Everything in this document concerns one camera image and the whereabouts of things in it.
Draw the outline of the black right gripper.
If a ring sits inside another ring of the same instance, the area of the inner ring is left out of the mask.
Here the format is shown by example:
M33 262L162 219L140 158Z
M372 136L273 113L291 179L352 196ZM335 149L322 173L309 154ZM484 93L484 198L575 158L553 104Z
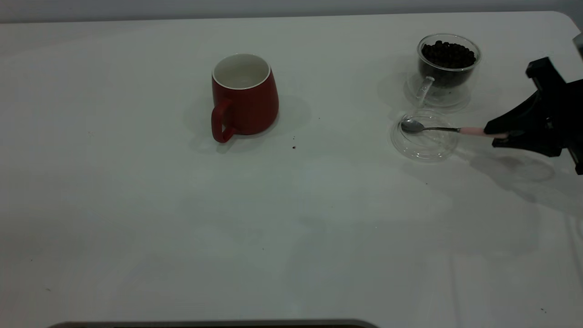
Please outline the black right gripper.
M566 149L581 176L582 81L566 83L548 57L530 62L526 75L537 92L511 111L490 120L485 133L508 133L494 148L512 148L558 157Z

